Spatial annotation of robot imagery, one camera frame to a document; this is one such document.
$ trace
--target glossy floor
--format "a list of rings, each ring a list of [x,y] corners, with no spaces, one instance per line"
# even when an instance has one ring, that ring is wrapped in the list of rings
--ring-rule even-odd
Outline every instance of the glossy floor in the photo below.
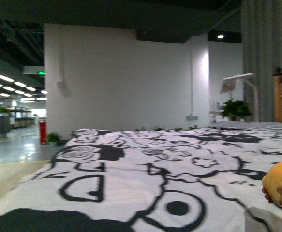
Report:
[[[38,126],[12,129],[0,138],[0,164],[50,160],[62,148],[41,145]]]

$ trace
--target green plant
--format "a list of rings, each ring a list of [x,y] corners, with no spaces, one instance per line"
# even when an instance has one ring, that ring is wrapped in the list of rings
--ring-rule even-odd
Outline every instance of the green plant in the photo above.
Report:
[[[252,115],[249,110],[248,104],[245,101],[229,99],[222,107],[222,117],[230,117],[232,121],[235,121],[237,117],[245,119],[246,116]]]
[[[176,132],[179,132],[179,131],[181,131],[183,128],[182,127],[176,127],[176,128],[174,128],[174,130],[176,131]]]
[[[0,113],[9,113],[10,111],[2,106],[0,106]]]
[[[190,130],[194,130],[194,129],[197,129],[198,126],[197,125],[194,125],[194,127],[189,127]]]
[[[71,131],[71,134],[70,134],[71,137],[74,137],[75,136],[75,131]]]
[[[54,132],[46,135],[46,139],[48,142],[59,142],[60,137],[61,137],[60,135]]]
[[[165,128],[156,126],[156,127],[154,128],[154,130],[155,130],[155,131],[162,131],[162,130],[165,130]]]

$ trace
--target bedsheet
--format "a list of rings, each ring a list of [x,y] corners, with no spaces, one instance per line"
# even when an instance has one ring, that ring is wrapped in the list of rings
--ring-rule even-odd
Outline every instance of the bedsheet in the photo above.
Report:
[[[79,129],[0,200],[0,231],[282,232],[261,179],[282,133]]]

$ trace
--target electrical outlet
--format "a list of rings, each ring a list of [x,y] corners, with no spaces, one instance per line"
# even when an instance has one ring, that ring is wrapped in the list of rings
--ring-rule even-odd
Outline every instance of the electrical outlet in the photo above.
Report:
[[[193,116],[193,115],[186,116],[186,120],[187,121],[196,121],[198,120],[198,116]]]

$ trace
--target yellow floor line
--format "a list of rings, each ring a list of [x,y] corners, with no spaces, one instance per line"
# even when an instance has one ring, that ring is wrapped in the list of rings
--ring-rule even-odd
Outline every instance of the yellow floor line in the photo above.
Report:
[[[49,160],[23,162],[23,163],[41,163],[41,162],[49,162]],[[10,165],[10,164],[20,164],[20,162],[19,163],[0,163],[0,165]]]
[[[24,135],[17,136],[17,137],[13,137],[13,138],[10,138],[10,139],[1,140],[1,141],[0,141],[0,143],[2,143],[2,142],[6,142],[6,141],[9,141],[9,140],[12,140],[12,139],[16,139],[16,138],[24,137],[24,136],[26,136],[26,135],[35,134],[35,133],[38,133],[38,131],[33,132],[33,133],[29,133],[29,134],[24,134]]]

